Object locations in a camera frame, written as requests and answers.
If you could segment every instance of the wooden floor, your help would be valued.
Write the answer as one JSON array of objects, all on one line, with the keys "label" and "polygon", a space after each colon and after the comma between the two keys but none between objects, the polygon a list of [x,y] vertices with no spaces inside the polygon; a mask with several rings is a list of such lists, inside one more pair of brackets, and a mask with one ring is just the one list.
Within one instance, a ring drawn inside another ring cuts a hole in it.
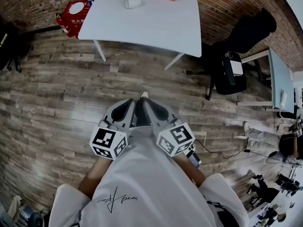
[{"label": "wooden floor", "polygon": [[[270,89],[253,73],[245,92],[222,96],[215,91],[206,101],[210,78],[184,74],[201,68],[189,56],[164,71],[175,53],[110,42],[102,43],[103,62],[92,41],[59,31],[36,35],[31,44],[35,48],[22,60],[21,74],[0,71],[0,201],[6,208],[18,194],[37,210],[50,210],[56,188],[77,186],[95,161],[89,138],[106,108],[143,90],[170,105],[192,131],[206,131],[206,147],[226,156],[245,148],[246,140],[237,139],[245,121],[272,131],[281,123],[264,108],[236,105],[271,99]],[[263,173],[270,182],[281,167],[253,153],[223,159],[196,145],[201,170],[222,173],[245,204],[253,174]]]}]

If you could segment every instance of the human arm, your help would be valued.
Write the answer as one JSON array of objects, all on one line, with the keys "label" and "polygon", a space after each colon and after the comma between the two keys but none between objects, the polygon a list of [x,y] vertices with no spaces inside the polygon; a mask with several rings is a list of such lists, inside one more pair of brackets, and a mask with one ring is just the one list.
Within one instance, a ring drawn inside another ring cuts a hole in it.
[{"label": "human arm", "polygon": [[91,198],[107,171],[111,160],[99,157],[78,189],[63,184],[57,189],[56,197],[50,215],[49,227],[79,226],[81,211],[91,201]]},{"label": "human arm", "polygon": [[174,156],[173,159],[189,179],[195,182],[207,201],[219,202],[235,217],[240,227],[248,226],[249,218],[243,204],[221,174],[207,178],[184,153]]},{"label": "human arm", "polygon": [[191,163],[184,153],[174,156],[173,159],[189,177],[189,179],[196,184],[197,187],[202,185],[206,179],[206,176]]},{"label": "human arm", "polygon": [[279,206],[277,204],[273,205],[273,210],[276,210]]},{"label": "human arm", "polygon": [[98,187],[102,177],[105,175],[111,163],[112,160],[99,157],[79,184],[78,190],[92,199],[96,188]]},{"label": "human arm", "polygon": [[298,152],[298,138],[297,138],[296,133],[294,133],[294,152],[293,152],[293,156],[295,158],[298,158],[300,156],[299,152]]}]

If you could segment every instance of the black cable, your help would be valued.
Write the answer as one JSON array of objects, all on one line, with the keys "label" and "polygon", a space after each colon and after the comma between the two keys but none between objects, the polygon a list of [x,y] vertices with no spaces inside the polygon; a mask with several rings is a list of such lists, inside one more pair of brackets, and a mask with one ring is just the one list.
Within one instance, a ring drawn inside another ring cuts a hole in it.
[{"label": "black cable", "polygon": [[[266,157],[266,158],[274,159],[274,158],[272,158],[272,157],[264,156],[264,155],[259,154],[259,153],[257,153],[257,152],[253,152],[253,151],[251,151],[250,149],[244,149],[244,150],[241,150],[240,152],[238,152],[236,155],[232,155],[232,156],[226,157],[226,156],[225,156],[222,152],[220,152],[220,151],[209,151],[209,150],[201,143],[200,140],[198,140],[198,139],[196,139],[196,140],[197,140],[197,141],[203,146],[203,148],[206,149],[209,153],[218,153],[218,154],[222,155],[224,159],[229,159],[229,158],[231,158],[231,157],[235,157],[235,156],[239,155],[241,152],[247,152],[247,153],[251,152],[251,153],[254,153],[254,154],[256,154],[256,155],[260,155],[260,156],[263,156],[263,157]],[[296,163],[295,163],[295,164],[291,163],[288,159],[286,159],[288,162],[284,162],[284,161],[281,161],[281,160],[278,160],[278,159],[274,159],[274,160],[280,161],[280,162],[286,163],[286,164],[291,164],[292,166],[297,165]]]}]

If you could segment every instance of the hand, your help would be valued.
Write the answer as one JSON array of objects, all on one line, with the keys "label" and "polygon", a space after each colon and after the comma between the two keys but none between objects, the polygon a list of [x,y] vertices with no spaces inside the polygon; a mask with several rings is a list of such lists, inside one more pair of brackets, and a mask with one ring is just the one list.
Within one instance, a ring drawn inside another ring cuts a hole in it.
[{"label": "hand", "polygon": [[278,208],[278,205],[277,205],[277,204],[273,205],[273,209],[274,209],[274,210],[276,210],[277,208]]}]

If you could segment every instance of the person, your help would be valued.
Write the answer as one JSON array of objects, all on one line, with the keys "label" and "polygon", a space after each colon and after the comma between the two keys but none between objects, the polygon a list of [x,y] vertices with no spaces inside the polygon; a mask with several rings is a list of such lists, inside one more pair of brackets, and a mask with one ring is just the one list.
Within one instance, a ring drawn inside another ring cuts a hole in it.
[{"label": "person", "polygon": [[300,183],[298,181],[293,181],[282,174],[279,174],[276,184],[278,184],[281,189],[287,190],[291,196],[294,196],[297,191],[302,191],[303,189],[303,187],[300,187]]},{"label": "person", "polygon": [[243,204],[221,174],[206,177],[184,153],[169,157],[155,145],[151,127],[140,125],[117,160],[100,157],[78,189],[58,188],[50,227],[248,226]]},{"label": "person", "polygon": [[264,226],[271,226],[276,221],[277,215],[278,214],[274,208],[270,207],[266,210],[265,214],[258,215],[258,219],[260,219],[258,223],[259,225],[262,225],[262,223],[264,223]]},{"label": "person", "polygon": [[257,175],[253,178],[258,181],[259,187],[253,184],[249,188],[248,194],[255,192],[259,198],[263,199],[265,202],[270,203],[278,214],[278,222],[283,222],[286,218],[286,212],[290,206],[290,203],[286,196],[284,196],[282,192],[275,188],[269,188],[264,182],[262,175]]},{"label": "person", "polygon": [[279,139],[278,135],[269,132],[259,131],[244,123],[244,133],[248,137],[247,148],[255,150],[276,150],[287,159],[293,156],[297,160],[303,159],[303,136],[297,137],[292,134],[284,134]]}]

